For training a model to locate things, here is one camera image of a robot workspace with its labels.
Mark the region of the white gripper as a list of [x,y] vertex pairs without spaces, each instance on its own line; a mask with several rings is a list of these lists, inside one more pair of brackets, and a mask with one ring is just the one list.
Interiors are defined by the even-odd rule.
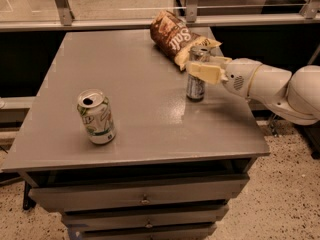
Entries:
[[209,62],[212,64],[189,61],[186,70],[190,75],[209,84],[215,85],[224,81],[223,86],[230,93],[243,98],[248,97],[254,73],[262,65],[259,61],[247,58],[232,60],[223,56],[211,56]]

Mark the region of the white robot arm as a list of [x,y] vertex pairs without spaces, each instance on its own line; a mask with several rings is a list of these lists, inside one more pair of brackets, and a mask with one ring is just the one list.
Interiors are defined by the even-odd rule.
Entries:
[[187,72],[230,93],[262,103],[274,114],[298,125],[320,120],[320,69],[304,66],[295,73],[248,58],[211,57],[189,61]]

